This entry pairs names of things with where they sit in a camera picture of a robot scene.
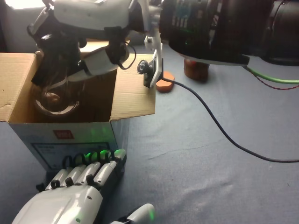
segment cardboard box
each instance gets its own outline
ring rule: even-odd
[[[128,66],[134,55],[126,61]],[[0,53],[0,121],[7,122],[47,171],[62,168],[62,159],[103,148],[126,149],[131,117],[155,113],[155,89],[143,86],[137,74],[137,55],[128,70],[118,69],[86,81],[82,105],[62,119],[49,118],[33,105],[33,77],[40,58],[36,54]]]

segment brown cylindrical object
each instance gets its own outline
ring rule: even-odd
[[[210,64],[200,63],[184,59],[184,72],[188,78],[206,82],[209,74]]]

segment black cable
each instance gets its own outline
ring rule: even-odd
[[[244,152],[246,153],[249,153],[257,158],[260,158],[262,160],[266,160],[266,161],[269,161],[269,162],[279,162],[279,163],[296,163],[296,162],[299,162],[299,160],[277,160],[277,159],[271,159],[271,158],[268,158],[268,157],[265,157],[265,156],[262,156],[262,155],[259,155],[255,152],[252,152],[246,148],[244,148],[243,146],[240,146],[238,143],[236,143],[226,132],[225,130],[223,129],[223,127],[219,124],[218,120],[216,119],[216,117],[214,116],[214,114],[212,113],[212,111],[210,110],[210,108],[207,106],[207,104],[205,103],[205,101],[191,88],[185,86],[184,84],[181,84],[179,82],[176,82],[176,81],[172,81],[170,79],[167,79],[167,78],[162,78],[162,80],[166,81],[166,82],[170,82],[170,83],[174,83],[176,85],[179,85],[185,89],[187,89],[188,91],[190,91],[194,96],[197,97],[197,99],[203,104],[203,106],[205,107],[205,109],[207,110],[207,112],[210,114],[211,118],[213,119],[213,121],[216,123],[216,125],[219,127],[219,129],[221,130],[221,132],[224,134],[224,136],[234,145],[236,146],[237,148],[243,150]]]
[[[132,63],[127,68],[124,68],[121,63],[118,64],[118,66],[122,70],[127,70],[127,69],[131,68],[131,66],[133,65],[134,61],[136,60],[136,55],[137,55],[135,48],[131,44],[129,44],[128,42],[126,42],[126,43],[127,43],[128,46],[130,46],[133,49],[133,51],[135,53],[135,56],[134,56],[134,60],[132,61]]]

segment orange round object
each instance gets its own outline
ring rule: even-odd
[[[163,75],[164,78],[174,80],[173,75],[169,71],[164,71]],[[173,83],[166,82],[164,80],[159,80],[156,83],[156,88],[159,92],[170,92],[173,88]]]

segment green light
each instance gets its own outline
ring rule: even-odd
[[[155,212],[154,211],[150,211],[149,212],[149,217],[150,217],[151,221],[154,221],[154,219],[155,219]]]

